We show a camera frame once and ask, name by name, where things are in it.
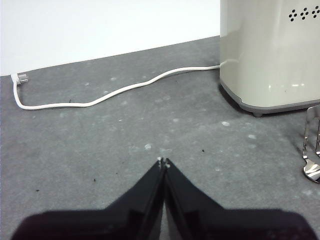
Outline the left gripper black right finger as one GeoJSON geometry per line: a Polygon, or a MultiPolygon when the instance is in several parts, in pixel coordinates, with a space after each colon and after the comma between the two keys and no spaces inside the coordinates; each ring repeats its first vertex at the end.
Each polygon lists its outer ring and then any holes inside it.
{"type": "Polygon", "coordinates": [[[181,240],[315,240],[300,214],[282,209],[227,209],[164,160],[165,206],[172,237],[181,240]]]}

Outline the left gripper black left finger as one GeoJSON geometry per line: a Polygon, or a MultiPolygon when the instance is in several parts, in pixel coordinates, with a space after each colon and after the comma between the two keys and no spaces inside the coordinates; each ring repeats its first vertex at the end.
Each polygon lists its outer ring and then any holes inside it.
{"type": "Polygon", "coordinates": [[[13,240],[157,240],[163,214],[163,158],[104,209],[45,211],[26,217],[13,240]]]}

